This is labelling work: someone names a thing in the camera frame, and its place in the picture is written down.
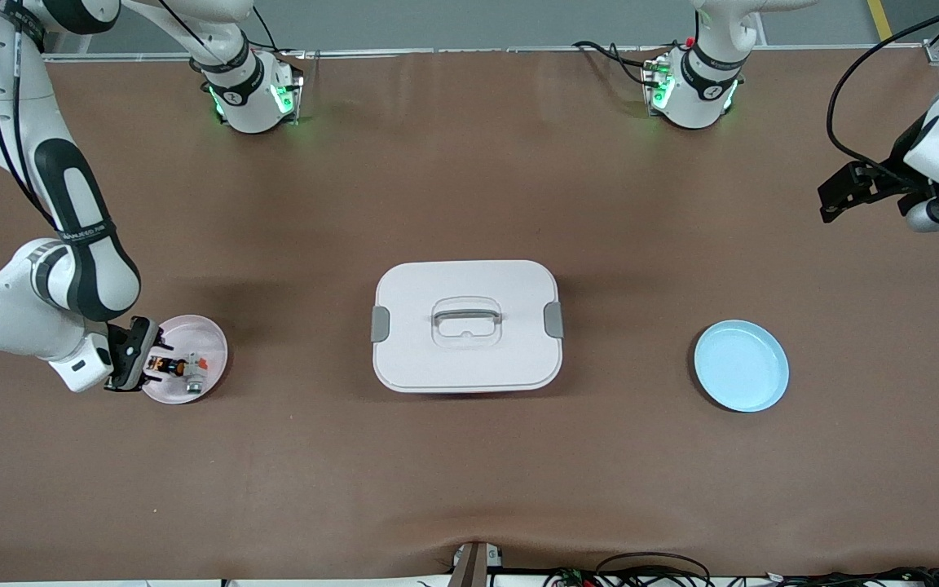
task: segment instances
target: white storage box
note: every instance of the white storage box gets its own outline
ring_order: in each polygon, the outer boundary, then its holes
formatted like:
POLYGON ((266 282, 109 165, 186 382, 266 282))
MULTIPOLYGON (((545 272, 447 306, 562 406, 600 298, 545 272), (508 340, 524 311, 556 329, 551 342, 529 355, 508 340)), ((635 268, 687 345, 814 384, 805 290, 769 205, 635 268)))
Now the white storage box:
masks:
POLYGON ((562 339, 556 280, 534 261, 405 263, 376 289, 373 363, 394 391, 536 390, 562 339))

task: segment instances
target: pink plate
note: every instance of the pink plate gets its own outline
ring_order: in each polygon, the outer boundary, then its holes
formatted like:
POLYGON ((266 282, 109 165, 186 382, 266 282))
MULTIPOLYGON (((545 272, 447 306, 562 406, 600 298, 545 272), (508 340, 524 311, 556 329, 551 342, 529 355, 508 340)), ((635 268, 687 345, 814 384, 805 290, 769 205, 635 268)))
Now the pink plate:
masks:
POLYGON ((146 371, 148 375, 161 377, 161 382, 144 383, 144 393, 162 404, 187 404, 205 396, 219 383, 227 368, 227 337, 215 322, 204 316, 176 316, 161 323, 164 333, 161 339, 174 350, 167 351, 155 346, 152 355, 168 358, 187 358, 187 354, 198 353, 209 364, 205 376, 204 390, 200 394, 187 393, 187 382, 183 377, 172 377, 146 371))

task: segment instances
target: box handle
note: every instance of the box handle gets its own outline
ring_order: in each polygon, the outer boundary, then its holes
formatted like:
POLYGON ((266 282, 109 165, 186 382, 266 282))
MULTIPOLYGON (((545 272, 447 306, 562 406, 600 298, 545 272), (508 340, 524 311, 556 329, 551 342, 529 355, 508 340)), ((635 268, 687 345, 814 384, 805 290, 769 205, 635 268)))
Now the box handle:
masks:
POLYGON ((433 323, 434 323, 434 324, 440 324, 440 323, 443 322, 444 320, 467 319, 467 317, 469 317, 470 319, 473 319, 473 317, 477 317, 477 319, 491 320, 493 323, 496 323, 496 324, 502 322, 502 315, 500 315, 499 312, 496 312, 496 311, 484 311, 484 309, 480 309, 480 311, 443 311, 443 312, 437 312, 437 313, 435 313, 435 315, 433 315, 433 323))

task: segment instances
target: green led light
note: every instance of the green led light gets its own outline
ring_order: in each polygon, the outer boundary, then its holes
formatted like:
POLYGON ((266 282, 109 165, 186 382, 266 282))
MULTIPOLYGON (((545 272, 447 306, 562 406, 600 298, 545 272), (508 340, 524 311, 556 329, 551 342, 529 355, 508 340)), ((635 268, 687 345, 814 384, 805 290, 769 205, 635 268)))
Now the green led light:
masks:
POLYGON ((659 86, 655 89, 655 108, 664 108, 668 104, 668 94, 672 93, 672 89, 676 86, 676 79, 672 75, 664 78, 664 81, 660 83, 659 86))
POLYGON ((273 90, 273 95, 275 96, 275 101, 277 102, 277 108, 280 109, 282 114, 288 114, 295 109, 292 104, 292 93, 285 88, 279 88, 278 86, 271 86, 273 90))
POLYGON ((730 86, 730 89, 727 90, 727 101, 723 103, 723 110, 726 111, 727 108, 730 108, 731 100, 734 100, 734 90, 738 89, 738 81, 734 79, 733 85, 730 86))
POLYGON ((216 114, 225 117, 226 115, 223 114, 223 105, 219 103, 219 96, 216 95, 216 90, 213 90, 212 86, 209 86, 209 95, 212 96, 213 103, 216 103, 216 114))

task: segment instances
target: brown tablecloth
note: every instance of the brown tablecloth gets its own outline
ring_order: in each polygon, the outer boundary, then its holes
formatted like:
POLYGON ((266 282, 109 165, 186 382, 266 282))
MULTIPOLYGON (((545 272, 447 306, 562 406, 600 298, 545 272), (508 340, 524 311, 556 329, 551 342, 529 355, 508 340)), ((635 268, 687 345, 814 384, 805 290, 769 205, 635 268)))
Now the brown tablecloth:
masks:
MULTIPOLYGON (((939 565, 939 234, 891 201, 824 226, 845 163, 828 93, 856 51, 757 52, 708 130, 648 118, 595 55, 407 55, 306 68, 299 126, 214 122, 186 64, 60 64, 60 107, 143 274, 137 311, 231 341, 204 401, 72 395, 0 353, 0 580, 438 572, 664 549, 719 573, 939 565), (377 279, 416 260, 554 272, 540 391, 377 381, 377 279), (715 408, 697 334, 755 320, 792 364, 764 413, 715 408)), ((885 51, 839 128, 882 156, 938 86, 885 51)), ((0 267, 45 236, 0 170, 0 267)))

